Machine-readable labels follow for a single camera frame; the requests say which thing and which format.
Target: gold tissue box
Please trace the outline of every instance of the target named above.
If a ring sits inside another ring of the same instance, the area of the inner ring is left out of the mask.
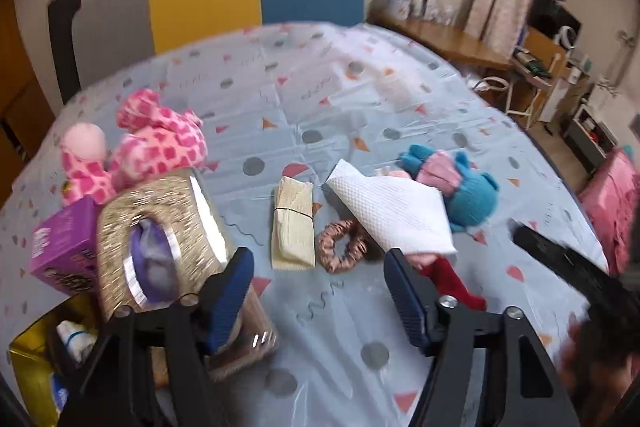
[[[155,220],[164,230],[180,295],[197,293],[210,275],[225,269],[236,251],[200,175],[193,169],[179,169],[123,192],[103,208],[98,218],[97,270],[107,320],[121,305],[136,311],[158,307],[148,302],[137,284],[129,252],[131,227],[143,217]],[[224,353],[221,350],[207,360],[209,373],[213,380],[221,380],[271,353],[277,344],[277,332],[250,286]],[[156,385],[168,383],[162,349],[154,349],[153,361]]]

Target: screw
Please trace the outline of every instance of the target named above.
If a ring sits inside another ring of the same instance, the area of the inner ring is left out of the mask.
[[[506,312],[507,315],[509,315],[512,319],[516,319],[517,321],[524,318],[524,312],[517,306],[509,306],[506,309]]]
[[[443,295],[438,299],[438,302],[443,308],[453,309],[458,305],[458,299],[452,295]]]
[[[200,299],[198,299],[198,296],[195,293],[187,293],[180,297],[180,304],[185,307],[195,306],[199,301]]]
[[[131,309],[131,306],[127,306],[127,305],[122,305],[122,306],[118,306],[116,308],[116,311],[113,312],[114,315],[116,315],[117,318],[123,318],[126,317],[127,315],[130,314],[130,312],[132,312],[133,310]]]

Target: floor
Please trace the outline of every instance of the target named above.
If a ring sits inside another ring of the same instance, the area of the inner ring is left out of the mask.
[[[529,134],[556,164],[566,184],[578,194],[589,180],[589,174],[569,149],[569,146],[564,143],[558,129],[552,128],[552,131],[554,132],[553,136],[539,122],[529,129]]]

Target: beige cloth bundle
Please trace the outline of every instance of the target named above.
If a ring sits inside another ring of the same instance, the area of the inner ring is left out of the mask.
[[[283,176],[274,201],[271,266],[276,270],[314,268],[313,185]]]

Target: pink blanket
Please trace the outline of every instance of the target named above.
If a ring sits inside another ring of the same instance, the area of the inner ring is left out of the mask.
[[[612,275],[623,272],[628,264],[627,245],[638,203],[639,176],[625,152],[616,149],[579,197]]]

